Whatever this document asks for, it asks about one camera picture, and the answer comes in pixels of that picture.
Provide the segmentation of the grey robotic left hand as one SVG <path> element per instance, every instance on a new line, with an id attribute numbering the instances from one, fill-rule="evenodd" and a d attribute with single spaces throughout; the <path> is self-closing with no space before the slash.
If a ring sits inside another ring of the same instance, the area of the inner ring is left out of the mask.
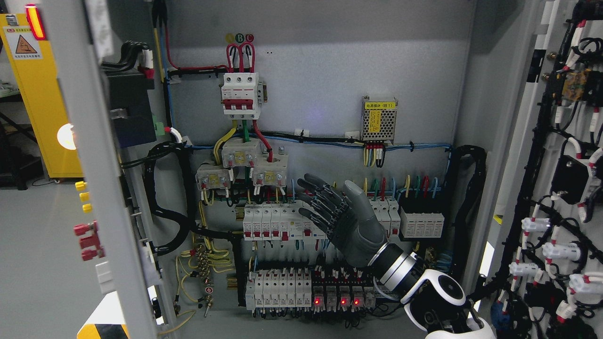
<path id="1" fill-rule="evenodd" d="M 297 180 L 308 193 L 299 192 L 300 200 L 311 206 L 299 208 L 342 253 L 351 266 L 374 266 L 386 270 L 402 249 L 388 242 L 384 227 L 377 221 L 364 190 L 346 180 L 340 191 L 310 173 Z"/>

